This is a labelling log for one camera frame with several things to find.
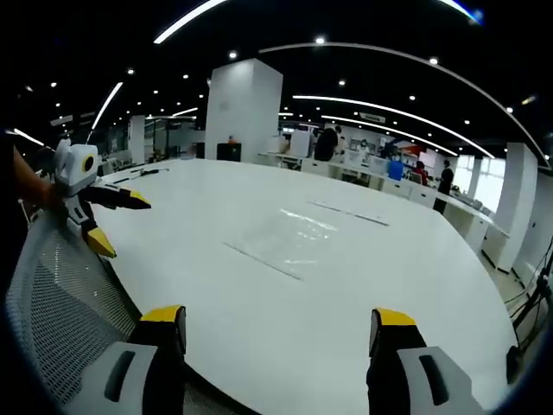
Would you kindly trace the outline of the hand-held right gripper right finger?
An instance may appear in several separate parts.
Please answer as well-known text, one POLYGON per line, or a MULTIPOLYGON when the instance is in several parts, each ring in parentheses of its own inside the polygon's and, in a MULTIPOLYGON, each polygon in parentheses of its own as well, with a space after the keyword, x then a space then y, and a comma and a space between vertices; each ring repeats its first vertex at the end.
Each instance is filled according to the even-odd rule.
POLYGON ((483 414, 472 381, 441 348, 430 347, 404 313, 371 315, 366 373, 370 414, 483 414))

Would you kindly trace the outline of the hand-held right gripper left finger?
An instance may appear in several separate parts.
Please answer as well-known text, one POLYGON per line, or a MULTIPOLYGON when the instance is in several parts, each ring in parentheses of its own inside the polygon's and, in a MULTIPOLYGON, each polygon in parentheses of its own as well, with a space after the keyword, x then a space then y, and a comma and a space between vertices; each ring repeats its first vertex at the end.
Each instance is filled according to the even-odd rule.
POLYGON ((65 414, 182 414, 186 308, 144 314, 125 342, 115 342, 87 367, 65 414))

